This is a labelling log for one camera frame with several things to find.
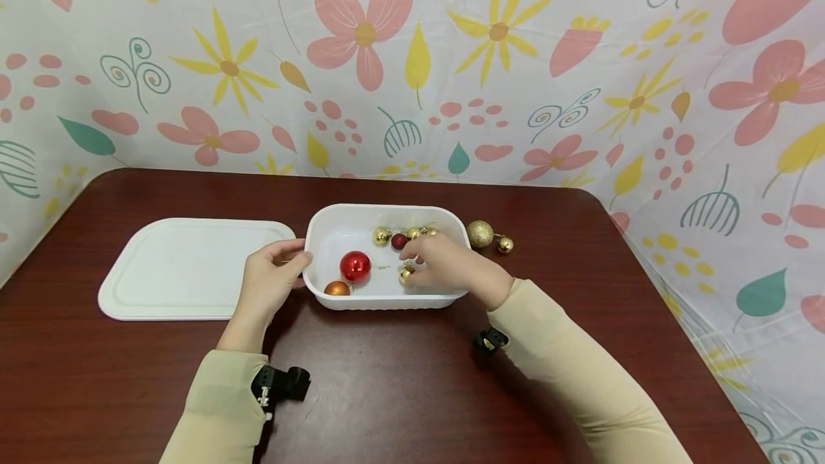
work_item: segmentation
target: red ornament ball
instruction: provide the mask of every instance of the red ornament ball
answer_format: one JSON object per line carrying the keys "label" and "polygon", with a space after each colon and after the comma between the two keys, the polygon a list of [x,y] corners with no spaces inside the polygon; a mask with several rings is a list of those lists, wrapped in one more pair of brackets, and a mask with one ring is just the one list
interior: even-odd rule
{"label": "red ornament ball", "polygon": [[390,243],[392,245],[392,248],[396,249],[396,251],[401,251],[401,249],[403,249],[404,246],[407,245],[407,242],[409,242],[409,239],[407,239],[407,236],[404,235],[403,233],[396,233],[390,239]]}
{"label": "red ornament ball", "polygon": [[370,275],[372,264],[369,256],[360,251],[350,251],[341,258],[341,275],[344,279],[356,283]]}

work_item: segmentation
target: dark brown table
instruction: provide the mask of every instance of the dark brown table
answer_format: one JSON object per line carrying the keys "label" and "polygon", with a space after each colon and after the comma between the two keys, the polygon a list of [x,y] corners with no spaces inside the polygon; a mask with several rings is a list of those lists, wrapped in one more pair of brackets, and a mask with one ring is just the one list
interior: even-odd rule
{"label": "dark brown table", "polygon": [[[118,170],[94,180],[0,290],[0,460],[156,463],[223,322],[117,322],[97,290],[130,237],[171,216],[271,219],[303,236],[331,203],[430,204],[516,242],[494,256],[548,291],[640,382],[696,463],[765,458],[597,200],[561,188]],[[309,370],[265,463],[587,462],[554,401],[502,354],[471,297],[440,311],[327,311],[289,298],[267,337]]]}

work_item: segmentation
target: beige sleeve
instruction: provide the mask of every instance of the beige sleeve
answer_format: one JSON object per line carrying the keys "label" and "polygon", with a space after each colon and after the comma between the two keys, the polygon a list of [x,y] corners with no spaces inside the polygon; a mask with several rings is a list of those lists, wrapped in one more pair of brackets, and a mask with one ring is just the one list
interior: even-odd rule
{"label": "beige sleeve", "polygon": [[532,281],[488,313],[510,360],[570,411],[597,463],[690,463],[647,393]]}
{"label": "beige sleeve", "polygon": [[249,387],[266,363],[260,354],[210,351],[160,464],[251,463],[265,416]]}

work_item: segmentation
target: floral fabric backdrop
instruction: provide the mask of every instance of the floral fabric backdrop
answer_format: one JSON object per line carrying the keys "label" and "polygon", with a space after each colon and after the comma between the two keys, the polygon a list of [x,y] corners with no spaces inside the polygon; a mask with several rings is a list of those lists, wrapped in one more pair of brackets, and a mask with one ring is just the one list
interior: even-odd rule
{"label": "floral fabric backdrop", "polygon": [[0,276],[123,166],[584,188],[769,459],[825,463],[824,39],[825,0],[0,0]]}

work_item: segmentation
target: black wrist strap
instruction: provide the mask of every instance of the black wrist strap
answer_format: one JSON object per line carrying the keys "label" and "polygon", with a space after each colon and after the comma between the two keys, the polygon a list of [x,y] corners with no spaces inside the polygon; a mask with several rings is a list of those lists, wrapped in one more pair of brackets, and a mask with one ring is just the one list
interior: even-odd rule
{"label": "black wrist strap", "polygon": [[484,332],[476,335],[476,338],[473,339],[473,348],[476,348],[476,350],[481,352],[481,354],[493,355],[499,348],[505,346],[509,342],[510,339],[507,339],[505,334],[499,332],[493,327],[490,327],[485,329]]}
{"label": "black wrist strap", "polygon": [[272,414],[278,401],[303,401],[310,383],[309,372],[301,367],[290,367],[289,371],[283,372],[264,366],[255,375],[250,388],[261,409]]}

